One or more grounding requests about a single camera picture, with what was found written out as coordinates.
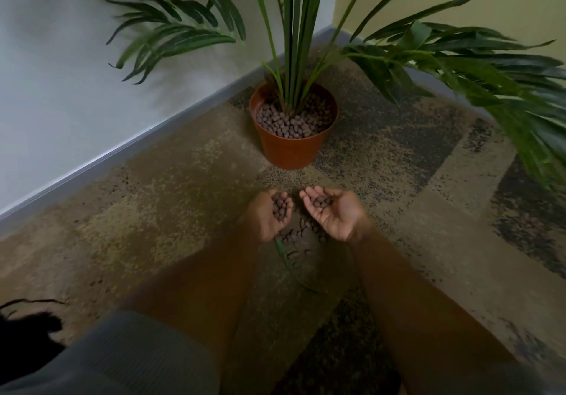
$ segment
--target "flower pot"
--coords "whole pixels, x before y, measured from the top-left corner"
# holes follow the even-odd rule
[[[324,140],[334,127],[334,124],[336,124],[336,120],[338,119],[338,103],[332,93],[325,87],[313,84],[311,92],[324,98],[330,106],[334,119],[332,125],[322,131],[322,133],[315,134],[306,139],[285,139],[284,137],[270,133],[256,121],[256,115],[261,106],[264,105],[267,100],[273,98],[273,91],[274,87],[272,84],[265,84],[254,92],[250,99],[251,117],[254,120],[254,125],[261,138],[263,153],[270,163],[280,169],[302,169],[315,161]]]

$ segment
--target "palm plant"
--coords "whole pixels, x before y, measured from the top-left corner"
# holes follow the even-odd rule
[[[132,72],[124,80],[143,74],[141,83],[164,57],[217,43],[234,43],[235,30],[245,40],[245,27],[230,0],[143,0],[154,3],[117,2],[134,11],[109,42],[125,27],[157,23],[153,30],[124,50],[116,67],[137,54]],[[407,68],[434,75],[473,105],[484,107],[511,138],[528,172],[546,188],[566,184],[566,89],[555,79],[566,79],[563,63],[548,56],[521,54],[529,48],[486,27],[454,27],[421,19],[471,0],[451,0],[379,28],[363,42],[360,33],[391,0],[381,0],[361,22],[342,48],[334,45],[357,0],[351,0],[329,44],[307,75],[307,58],[320,0],[274,0],[285,36],[284,66],[279,65],[265,0],[257,0],[263,17],[273,68],[264,63],[276,84],[282,109],[293,115],[302,109],[309,89],[330,65],[351,59],[359,65],[379,92],[399,104],[401,94],[431,94],[417,86]],[[220,13],[227,32],[217,28],[212,8]]]

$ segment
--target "potted plant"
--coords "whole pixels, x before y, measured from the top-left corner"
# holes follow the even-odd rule
[[[320,0],[273,0],[279,7],[285,34],[285,61],[279,65],[273,44],[266,0],[257,0],[271,45],[273,68],[268,83],[251,98],[250,111],[266,157],[286,169],[311,163],[336,122],[338,107],[332,94],[315,83],[327,67],[350,58],[387,100],[398,104],[403,92],[431,94],[414,84],[407,68],[430,73],[473,105],[484,107],[511,138],[528,172],[546,188],[564,185],[566,166],[566,78],[563,63],[548,56],[517,51],[549,45],[524,46],[486,27],[454,27],[421,19],[471,0],[452,0],[399,19],[371,33],[363,43],[355,38],[369,20],[391,0],[381,0],[368,13],[350,44],[337,48],[336,38],[357,0],[351,0],[316,66],[307,74]],[[142,0],[118,2],[132,11],[121,15],[123,28],[138,23],[156,26],[125,50],[116,67],[135,56],[131,73],[141,83],[165,57],[219,43],[245,40],[245,26],[230,0]],[[218,28],[217,11],[226,32]]]

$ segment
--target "forearm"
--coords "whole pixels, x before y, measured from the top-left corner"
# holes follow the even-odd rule
[[[150,316],[209,347],[225,361],[258,261],[260,241],[245,226],[160,272],[123,308]]]
[[[513,356],[483,326],[421,277],[374,228],[349,241],[376,324],[409,393],[429,393]]]

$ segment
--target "floor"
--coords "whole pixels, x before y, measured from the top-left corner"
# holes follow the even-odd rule
[[[320,82],[341,113],[313,165],[283,171],[264,159],[248,89],[0,239],[0,303],[65,302],[47,307],[64,320],[56,337],[71,343],[146,277],[226,230],[258,190],[322,184],[355,191],[414,268],[522,362],[565,375],[566,211],[499,129],[435,98],[397,108],[347,61]],[[317,245],[301,264],[322,295],[295,282],[273,245],[261,256],[223,393],[395,393],[399,376],[343,246]]]

